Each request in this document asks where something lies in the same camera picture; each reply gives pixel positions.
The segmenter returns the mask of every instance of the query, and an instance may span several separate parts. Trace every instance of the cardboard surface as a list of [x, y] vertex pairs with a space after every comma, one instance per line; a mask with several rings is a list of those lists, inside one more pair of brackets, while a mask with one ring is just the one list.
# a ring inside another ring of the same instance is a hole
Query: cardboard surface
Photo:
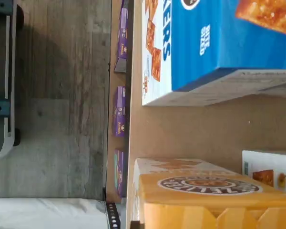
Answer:
[[[109, 116], [108, 123], [112, 122], [113, 97], [118, 86], [125, 86], [125, 74], [115, 73], [115, 50], [117, 45], [117, 33], [119, 29], [119, 16], [122, 0], [112, 1], [112, 23], [111, 23], [111, 46], [110, 46], [110, 85], [109, 85]], [[112, 135], [112, 125], [108, 125], [108, 143], [107, 143], [107, 179], [106, 179], [106, 201], [121, 202], [114, 186], [114, 150], [123, 148], [124, 139]]]
[[199, 158], [241, 173], [242, 150], [286, 150], [283, 98], [249, 96], [207, 107], [142, 107], [141, 7], [141, 1], [135, 1], [127, 228], [137, 158]]

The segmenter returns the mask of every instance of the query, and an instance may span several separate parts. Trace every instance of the cracker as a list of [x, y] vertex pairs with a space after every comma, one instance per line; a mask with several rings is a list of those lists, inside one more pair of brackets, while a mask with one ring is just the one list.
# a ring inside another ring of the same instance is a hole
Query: cracker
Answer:
[[153, 49], [153, 62], [152, 62], [152, 76], [156, 81], [160, 82], [160, 70], [161, 70], [161, 49]]
[[153, 41], [154, 41], [155, 25], [151, 20], [147, 22], [147, 35], [146, 35], [146, 48], [152, 54], [153, 52]]
[[240, 0], [236, 17], [286, 34], [286, 0]]
[[149, 19], [153, 20], [158, 6], [158, 0], [149, 0]]

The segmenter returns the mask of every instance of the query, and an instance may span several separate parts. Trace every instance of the orange cracker box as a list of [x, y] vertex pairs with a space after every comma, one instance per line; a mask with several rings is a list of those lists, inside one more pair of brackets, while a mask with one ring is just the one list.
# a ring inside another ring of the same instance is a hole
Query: orange cracker box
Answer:
[[286, 193], [198, 159], [137, 159], [132, 199], [145, 229], [286, 229]]

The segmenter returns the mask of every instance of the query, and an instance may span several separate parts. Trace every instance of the white box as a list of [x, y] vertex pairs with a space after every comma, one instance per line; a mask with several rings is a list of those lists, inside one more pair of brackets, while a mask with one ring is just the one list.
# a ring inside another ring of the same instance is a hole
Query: white box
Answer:
[[286, 152], [244, 150], [243, 175], [286, 192]]

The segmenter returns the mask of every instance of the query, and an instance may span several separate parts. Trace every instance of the box logo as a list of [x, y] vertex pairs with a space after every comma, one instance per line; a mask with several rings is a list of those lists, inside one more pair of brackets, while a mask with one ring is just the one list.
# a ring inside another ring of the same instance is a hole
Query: box logo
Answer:
[[172, 177], [160, 180], [158, 185], [174, 191], [204, 195], [228, 196], [263, 191], [258, 185], [223, 177]]
[[163, 59], [171, 55], [171, 1], [163, 3]]
[[199, 2], [200, 0], [181, 0], [181, 3], [186, 10], [194, 9]]

